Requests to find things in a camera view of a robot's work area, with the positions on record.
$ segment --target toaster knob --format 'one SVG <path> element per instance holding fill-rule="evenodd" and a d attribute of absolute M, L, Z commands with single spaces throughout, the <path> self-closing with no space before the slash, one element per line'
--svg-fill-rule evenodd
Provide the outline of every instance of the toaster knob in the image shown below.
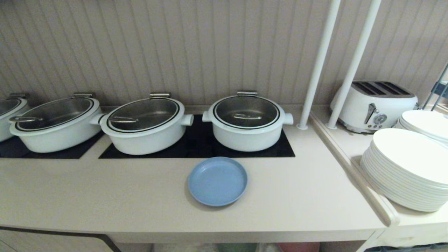
<path fill-rule="evenodd" d="M 379 115 L 376 115 L 374 118 L 373 118 L 373 123 L 374 124 L 381 124 L 381 123 L 383 123 L 383 122 L 385 122 L 386 120 L 387 120 L 387 115 L 385 115 L 385 114 L 379 114 Z"/>

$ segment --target wall panel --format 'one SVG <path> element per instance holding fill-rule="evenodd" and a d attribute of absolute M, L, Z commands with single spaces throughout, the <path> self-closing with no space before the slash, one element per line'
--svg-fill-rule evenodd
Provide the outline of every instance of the wall panel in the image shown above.
<path fill-rule="evenodd" d="M 211 104 L 257 90 L 304 102 L 330 0 L 4 0 L 0 96 L 31 103 L 93 91 L 121 105 L 170 91 Z M 342 1 L 316 104 L 342 84 L 369 1 Z M 423 101 L 448 61 L 448 2 L 383 0 L 356 78 L 402 85 Z"/>

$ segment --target toaster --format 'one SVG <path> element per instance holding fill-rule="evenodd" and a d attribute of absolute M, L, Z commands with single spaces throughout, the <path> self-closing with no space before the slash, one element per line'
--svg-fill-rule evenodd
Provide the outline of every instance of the toaster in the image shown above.
<path fill-rule="evenodd" d="M 333 98 L 334 109 L 340 89 Z M 418 108 L 417 97 L 386 81 L 355 80 L 350 86 L 338 121 L 356 133 L 373 133 L 394 126 L 404 111 Z"/>

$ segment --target pot lid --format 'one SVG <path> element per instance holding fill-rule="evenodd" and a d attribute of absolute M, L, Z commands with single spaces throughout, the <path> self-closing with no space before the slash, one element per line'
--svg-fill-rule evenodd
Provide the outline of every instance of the pot lid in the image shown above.
<path fill-rule="evenodd" d="M 72 121 L 92 107 L 91 99 L 67 98 L 45 103 L 12 120 L 17 122 L 19 130 L 43 130 Z"/>
<path fill-rule="evenodd" d="M 258 96 L 226 98 L 215 106 L 213 114 L 223 124 L 242 129 L 269 126 L 280 116 L 275 104 Z"/>
<path fill-rule="evenodd" d="M 118 132 L 151 130 L 166 124 L 178 113 L 179 105 L 171 99 L 143 99 L 118 108 L 108 117 L 108 126 Z"/>
<path fill-rule="evenodd" d="M 15 109 L 20 104 L 19 99 L 5 99 L 0 100 L 0 116 L 8 113 L 9 111 Z"/>

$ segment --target toaster lever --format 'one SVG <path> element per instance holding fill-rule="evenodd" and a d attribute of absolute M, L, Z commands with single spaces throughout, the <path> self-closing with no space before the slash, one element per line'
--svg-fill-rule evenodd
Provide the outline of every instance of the toaster lever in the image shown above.
<path fill-rule="evenodd" d="M 373 115 L 373 113 L 375 113 L 375 111 L 377 111 L 375 103 L 370 103 L 369 110 L 367 111 L 366 119 L 364 120 L 364 124 L 367 124 L 369 122 L 370 117 L 372 117 L 372 115 Z"/>

